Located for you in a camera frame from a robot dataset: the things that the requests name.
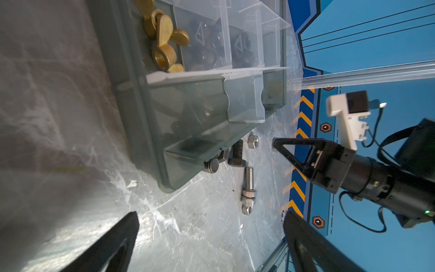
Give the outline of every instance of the yellow and blue chevron stripe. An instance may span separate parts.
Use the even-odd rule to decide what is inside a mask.
[[[315,89],[302,90],[301,92],[296,138],[310,138],[311,136],[311,127],[313,125],[312,117],[314,110],[314,95]],[[309,146],[296,146],[294,149],[294,156],[298,160],[304,161],[309,148]],[[288,208],[293,209],[298,215],[304,217],[303,213],[305,206],[307,178],[298,169],[293,167],[291,180]]]

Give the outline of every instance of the black cable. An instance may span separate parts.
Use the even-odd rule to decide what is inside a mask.
[[[413,20],[417,20],[417,19],[421,19],[421,18],[425,18],[425,17],[429,17],[429,16],[434,16],[434,15],[435,15],[435,13],[434,14],[430,14],[430,15],[426,15],[426,16],[422,16],[422,17],[418,17],[418,18],[414,18],[414,19],[410,19],[410,20],[406,20],[406,21],[402,21],[402,22],[398,22],[398,23],[395,23],[395,24],[401,24],[401,23],[405,23],[405,22],[409,22],[409,21],[413,21]],[[335,39],[331,39],[331,40],[322,41],[322,42],[316,43],[316,44],[322,44],[322,43],[326,43],[326,42],[329,42],[329,41],[332,41],[332,40],[338,40],[338,39],[350,37],[350,36],[353,36],[353,35],[361,34],[361,33],[364,33],[364,32],[369,32],[369,31],[380,29],[380,28],[384,28],[384,27],[394,26],[395,24],[389,24],[389,25],[386,25],[386,26],[383,26],[383,27],[377,27],[377,28],[373,28],[373,29],[370,29],[370,30],[361,31],[361,32],[358,32],[358,33],[355,33],[355,34],[350,34],[350,35],[346,35],[346,36],[343,36],[343,37],[339,37],[339,38],[335,38]],[[303,48],[310,47],[310,46],[313,46],[313,45],[316,45],[316,44],[310,44],[310,45],[304,46]]]
[[[391,17],[391,16],[399,15],[399,14],[402,14],[402,13],[407,13],[409,11],[418,10],[418,9],[421,9],[421,8],[424,8],[424,7],[428,7],[428,6],[432,6],[432,5],[435,5],[435,3],[434,4],[429,4],[429,5],[426,5],[426,6],[422,6],[422,7],[417,7],[417,8],[412,9],[412,10],[402,11],[402,12],[395,13],[395,14],[392,14],[392,15],[388,15],[388,16],[385,16],[385,17],[381,17],[381,18],[378,18],[378,19],[367,21],[367,22],[364,22],[364,23],[356,24],[356,25],[353,25],[353,26],[350,26],[350,27],[345,27],[345,28],[342,28],[342,29],[339,29],[339,30],[334,30],[334,31],[331,31],[331,32],[328,32],[328,33],[325,33],[325,34],[317,35],[317,36],[314,36],[314,37],[311,37],[311,38],[307,38],[307,39],[303,39],[303,40],[309,40],[309,39],[320,37],[320,36],[323,36],[323,35],[326,35],[326,34],[334,33],[334,32],[340,31],[340,30],[344,30],[344,29],[348,29],[348,28],[351,28],[351,27],[360,26],[362,24],[371,23],[371,22],[374,22],[374,21],[377,21],[377,20],[380,20],[380,19],[385,19],[385,18],[388,18],[388,17]]]
[[[377,231],[377,230],[375,230],[375,229],[372,229],[372,228],[369,228],[369,227],[364,226],[363,224],[361,224],[361,223],[355,221],[354,219],[350,218],[350,217],[346,214],[345,209],[343,208],[342,200],[341,200],[341,199],[343,198],[343,195],[349,195],[349,197],[351,197],[352,194],[349,193],[348,191],[343,191],[343,192],[340,193],[340,196],[339,196],[339,198],[338,198],[338,200],[339,200],[339,202],[340,202],[341,210],[343,211],[343,213],[345,214],[345,216],[346,216],[350,221],[354,222],[355,224],[357,224],[357,225],[359,225],[359,226],[361,226],[361,227],[363,227],[363,228],[365,228],[365,229],[367,229],[367,230],[369,230],[369,231],[371,231],[371,232],[375,232],[375,233],[384,233],[384,232],[387,231],[387,225],[385,225],[384,214],[382,213],[382,211],[384,210],[384,207],[380,207],[379,210],[378,210],[379,220],[380,220],[381,223],[384,225],[384,228],[383,228],[382,230],[380,230],[380,231]]]
[[[388,164],[388,165],[390,165],[390,166],[392,166],[392,167],[395,167],[395,168],[401,169],[401,166],[400,166],[400,165],[395,164],[395,163],[393,163],[392,161],[388,160],[388,159],[384,156],[384,154],[382,153],[382,150],[383,150],[384,146],[386,146],[386,145],[388,145],[388,144],[394,143],[395,141],[399,141],[399,140],[401,140],[401,139],[408,138],[408,137],[411,135],[411,133],[414,131],[414,129],[415,129],[416,127],[417,127],[417,126],[413,126],[413,127],[410,127],[410,128],[403,129],[403,130],[401,130],[401,131],[397,131],[397,132],[391,134],[390,136],[388,136],[387,138],[385,138],[385,139],[382,141],[382,143],[379,145],[379,149],[378,149],[378,159],[379,159],[380,161],[382,161],[383,163],[385,163],[385,164]]]
[[[368,130],[368,132],[369,132],[370,136],[373,138],[373,134],[371,133],[370,129]],[[380,144],[379,144],[379,142],[378,142],[376,139],[375,139],[375,144],[376,144],[377,146],[380,147]],[[395,162],[397,162],[396,159],[395,159],[393,156],[391,156],[390,153],[388,153],[384,148],[381,148],[381,150],[384,151],[385,154],[386,154],[387,156],[389,156],[392,160],[394,160]]]
[[[435,23],[423,24],[423,25],[418,26],[418,27],[425,27],[425,26],[429,26],[431,24],[435,24]],[[385,33],[385,34],[381,34],[381,35],[376,35],[376,36],[372,36],[372,37],[368,37],[368,38],[364,38],[364,39],[353,40],[353,41],[350,41],[350,42],[347,42],[347,43],[343,43],[343,44],[351,44],[351,43],[354,43],[354,42],[357,42],[357,41],[368,40],[368,39],[371,39],[371,38],[376,38],[376,37],[380,37],[380,36],[384,36],[384,35],[388,35],[388,34],[393,34],[393,33],[401,32],[401,31],[405,31],[405,30],[410,30],[410,29],[414,29],[414,28],[418,28],[418,27],[410,27],[410,28],[406,28],[406,29],[402,29],[402,30],[398,30],[398,31],[393,31],[393,32],[389,32],[389,33]],[[308,51],[308,52],[304,52],[304,53],[305,54],[306,53],[311,53],[311,52],[315,52],[315,51],[319,51],[319,50],[323,50],[323,49],[327,49],[327,48],[331,48],[331,47],[340,46],[340,45],[343,45],[343,44],[337,44],[337,45],[333,45],[333,46],[328,46],[328,47],[324,47],[324,48],[320,48],[320,49],[316,49],[316,50],[312,50],[312,51]]]
[[[384,113],[384,108],[379,108],[379,114],[378,114],[378,118],[376,119],[376,124],[375,124],[375,130],[373,131],[373,136],[371,139],[371,143],[368,145],[365,145],[364,141],[361,142],[362,146],[365,148],[369,148],[371,147],[374,143],[375,143],[375,139],[376,139],[376,133],[378,132],[378,125],[379,125],[379,121],[382,118],[382,114]]]

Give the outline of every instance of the metal table surface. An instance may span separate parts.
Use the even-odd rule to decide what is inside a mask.
[[[291,165],[271,149],[294,137],[300,80],[257,126],[258,201],[241,212],[243,169],[226,163],[165,194],[136,170],[83,0],[2,1],[0,263],[58,271],[129,211],[140,229],[130,271],[253,271],[284,237]],[[292,78],[302,70],[294,33]]]

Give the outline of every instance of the brass wing nut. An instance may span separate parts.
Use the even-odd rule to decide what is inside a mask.
[[[149,18],[145,18],[144,16],[144,29],[147,35],[155,40],[157,35],[157,20],[162,15],[164,15],[164,12],[160,9],[155,9]]]
[[[155,40],[157,37],[157,20],[162,15],[165,15],[162,10],[155,9],[148,19],[144,17],[145,32],[153,40]],[[190,38],[189,34],[186,31],[181,29],[175,29],[172,32],[170,40],[173,41],[175,44],[187,46],[189,44]]]
[[[172,65],[171,67],[169,67],[169,69],[167,71],[168,71],[168,73],[184,72],[184,66],[182,64],[176,63],[176,64]]]
[[[153,47],[151,55],[160,70],[168,71],[177,61],[177,55],[171,45],[169,38],[174,31],[174,25],[168,15],[162,15],[157,19],[157,44]]]
[[[151,18],[154,10],[154,0],[136,0],[136,5],[144,19]]]

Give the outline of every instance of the blue wall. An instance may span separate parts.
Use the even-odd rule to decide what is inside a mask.
[[[339,88],[342,93],[367,90],[370,100],[380,99],[388,103],[379,125],[378,141],[418,124],[424,117],[435,118],[434,89],[435,79]],[[325,111],[325,107],[321,106],[320,110]],[[371,112],[367,119],[369,126],[374,125],[377,114],[378,111]],[[357,154],[376,158],[377,146],[363,148],[360,142],[357,143]],[[394,156],[402,143],[391,144],[385,149]],[[382,229],[377,217],[378,205],[368,200],[354,202],[347,196],[343,204],[346,212],[357,221],[370,228]],[[345,218],[338,201],[335,201],[332,233],[326,238],[368,272],[434,271],[434,224],[430,222],[413,229],[403,229],[390,211],[384,210],[384,217],[388,231],[384,234],[372,233]]]
[[[434,0],[334,0],[301,34],[310,38],[383,16],[435,3]],[[435,59],[435,24],[324,50],[312,50],[435,22],[435,16],[307,47],[360,31],[435,13],[435,5],[302,41],[306,65],[331,73]]]

